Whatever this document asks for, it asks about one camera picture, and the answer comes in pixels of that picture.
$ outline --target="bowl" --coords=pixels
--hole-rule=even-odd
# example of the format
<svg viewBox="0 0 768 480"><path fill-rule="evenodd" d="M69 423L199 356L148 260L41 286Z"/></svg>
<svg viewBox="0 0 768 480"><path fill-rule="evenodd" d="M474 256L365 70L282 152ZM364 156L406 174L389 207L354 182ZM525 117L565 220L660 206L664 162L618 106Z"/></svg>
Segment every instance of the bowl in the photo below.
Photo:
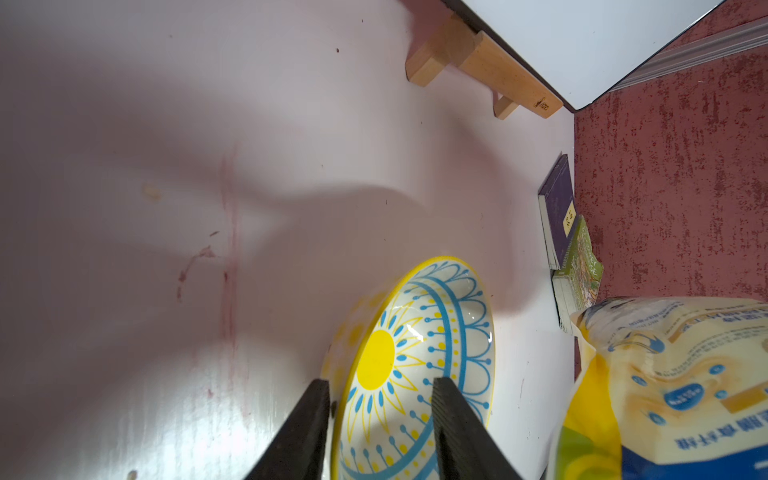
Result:
<svg viewBox="0 0 768 480"><path fill-rule="evenodd" d="M335 414L333 480L437 478L435 377L452 379L484 425L490 415L493 320L475 271L436 257L384 292L359 302L323 364Z"/></svg>

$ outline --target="red stain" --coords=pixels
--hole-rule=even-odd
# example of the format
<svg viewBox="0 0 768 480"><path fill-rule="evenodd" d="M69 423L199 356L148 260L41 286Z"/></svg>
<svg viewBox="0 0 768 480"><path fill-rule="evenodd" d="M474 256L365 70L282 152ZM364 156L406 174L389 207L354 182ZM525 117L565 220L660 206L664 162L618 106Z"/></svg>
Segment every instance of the red stain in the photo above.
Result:
<svg viewBox="0 0 768 480"><path fill-rule="evenodd" d="M187 262L187 266L184 267L184 270L179 272L179 286L176 287L176 301L181 302L181 286L184 284L185 281L187 281L187 275L189 275L190 269L194 265L195 261L197 261L198 258L215 258L216 254L213 250L210 249L210 245L203 248L200 252L197 253L197 255L193 255L190 258L190 261Z"/></svg>
<svg viewBox="0 0 768 480"><path fill-rule="evenodd" d="M237 146L221 158L219 188L221 206L229 221L229 251L226 255L226 272L221 290L221 334L232 347L237 345L237 270L240 262L240 214L234 185L234 167Z"/></svg>

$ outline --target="green book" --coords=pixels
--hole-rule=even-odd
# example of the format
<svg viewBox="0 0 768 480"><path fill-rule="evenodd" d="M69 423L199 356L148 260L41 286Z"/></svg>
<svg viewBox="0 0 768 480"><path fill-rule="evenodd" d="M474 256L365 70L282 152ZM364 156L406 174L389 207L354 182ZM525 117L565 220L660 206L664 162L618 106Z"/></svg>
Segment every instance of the green book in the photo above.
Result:
<svg viewBox="0 0 768 480"><path fill-rule="evenodd" d="M568 245L563 268L552 275L560 328L566 333L573 333L571 315L594 305L603 278L603 264L592 253L587 222L581 215L576 221L576 233Z"/></svg>

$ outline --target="purple book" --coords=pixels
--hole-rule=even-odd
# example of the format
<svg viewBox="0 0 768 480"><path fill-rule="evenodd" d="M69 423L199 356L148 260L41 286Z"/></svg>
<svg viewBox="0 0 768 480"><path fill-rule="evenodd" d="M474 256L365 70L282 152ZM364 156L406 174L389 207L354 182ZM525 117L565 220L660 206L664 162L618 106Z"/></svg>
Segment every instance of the purple book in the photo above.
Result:
<svg viewBox="0 0 768 480"><path fill-rule="evenodd" d="M538 208L541 211L541 225L544 227L549 268L560 270L568 244L576 231L574 227L578 215L574 204L568 155L560 155L549 172L549 177L538 191Z"/></svg>

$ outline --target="wooden block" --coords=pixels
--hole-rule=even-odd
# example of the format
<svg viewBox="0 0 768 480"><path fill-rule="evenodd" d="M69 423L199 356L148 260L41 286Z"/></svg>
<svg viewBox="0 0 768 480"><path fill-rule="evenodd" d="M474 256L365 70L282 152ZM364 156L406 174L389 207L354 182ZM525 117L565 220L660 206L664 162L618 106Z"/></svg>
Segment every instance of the wooden block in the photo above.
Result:
<svg viewBox="0 0 768 480"><path fill-rule="evenodd" d="M419 87L426 87L450 63L445 52L445 28L450 19L432 34L427 42L419 47L406 60L406 77Z"/></svg>
<svg viewBox="0 0 768 480"><path fill-rule="evenodd" d="M457 14L406 60L406 76L425 87L448 63L503 95L494 105L498 118L506 118L517 104L544 118L563 106L525 67L484 32L475 33Z"/></svg>
<svg viewBox="0 0 768 480"><path fill-rule="evenodd" d="M471 44L465 35L460 35L447 41L445 47L451 63L537 115L548 118L563 106L559 98L485 32L474 35Z"/></svg>
<svg viewBox="0 0 768 480"><path fill-rule="evenodd" d="M515 103L511 98L502 95L502 97L493 104L493 115L495 115L499 120L504 120L517 107L518 104Z"/></svg>

